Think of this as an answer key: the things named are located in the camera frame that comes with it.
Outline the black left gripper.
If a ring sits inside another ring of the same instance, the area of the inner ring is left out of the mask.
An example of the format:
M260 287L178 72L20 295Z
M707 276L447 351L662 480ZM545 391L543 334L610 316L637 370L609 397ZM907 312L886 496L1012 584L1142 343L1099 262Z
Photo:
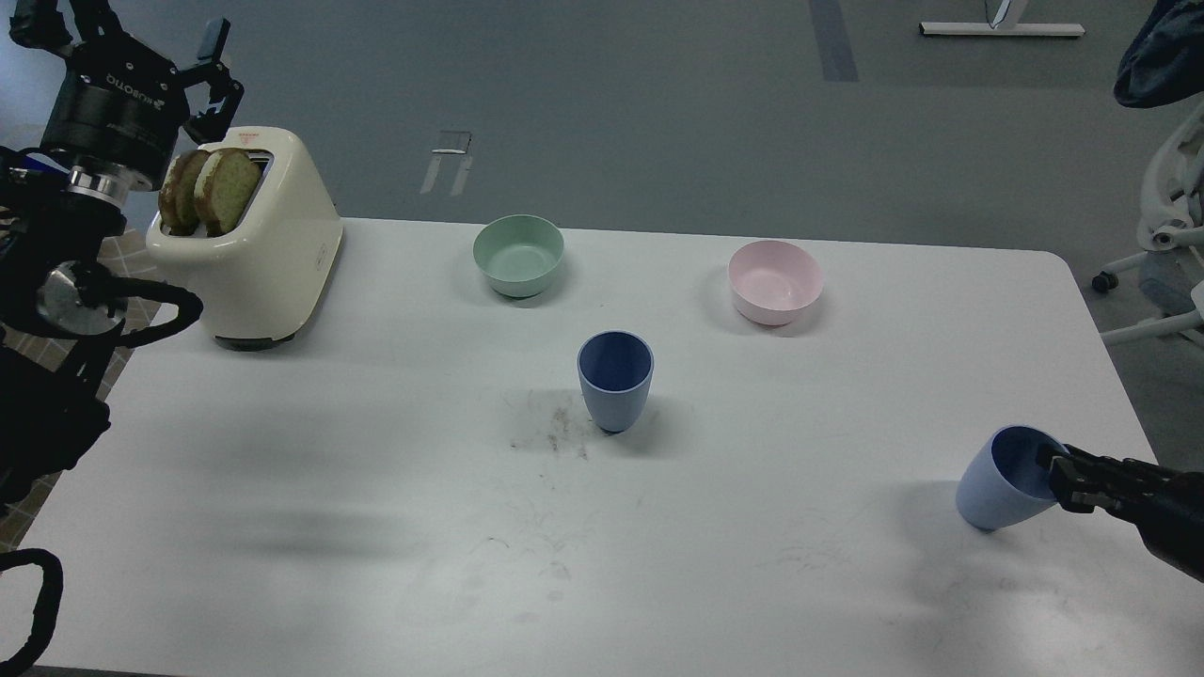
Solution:
M123 25L107 1L70 1L73 31L57 1L18 1L8 18L8 39L26 51L59 55L66 73L57 93L40 151L61 165L125 167L134 189L163 188L178 133L197 145L228 136L244 86L222 60L231 23L207 22L197 63L183 72L183 86L205 83L205 107L185 120L185 96L176 65Z

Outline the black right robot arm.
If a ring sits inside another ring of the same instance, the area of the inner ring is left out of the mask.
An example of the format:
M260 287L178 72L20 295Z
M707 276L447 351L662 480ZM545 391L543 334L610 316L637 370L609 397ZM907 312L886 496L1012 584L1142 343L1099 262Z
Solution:
M1037 466L1046 473L1066 512L1100 510L1134 526L1152 554L1203 581L1203 476L1133 458L1097 457L1051 443L1038 446Z

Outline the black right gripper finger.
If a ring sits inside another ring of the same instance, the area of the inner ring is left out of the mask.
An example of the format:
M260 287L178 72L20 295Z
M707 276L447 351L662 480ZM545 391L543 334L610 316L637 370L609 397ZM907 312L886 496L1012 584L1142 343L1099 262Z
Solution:
M1037 464L1045 469L1049 489L1062 510L1070 513L1092 513L1096 510L1097 482L1072 457L1057 451L1054 443L1041 443L1037 451Z

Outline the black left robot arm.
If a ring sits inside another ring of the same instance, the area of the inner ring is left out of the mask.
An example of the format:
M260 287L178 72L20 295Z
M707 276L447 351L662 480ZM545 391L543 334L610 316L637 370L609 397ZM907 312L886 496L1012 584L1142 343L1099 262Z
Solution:
M2 504L73 469L111 425L98 392L120 348L169 338L202 311L191 292L112 273L104 240L126 228L132 192L163 189L181 133L224 137L244 89L209 20L197 60L178 66L128 33L106 1L19 1L8 39L60 57L65 77L41 142L2 149L2 329L69 341L55 367L2 348Z

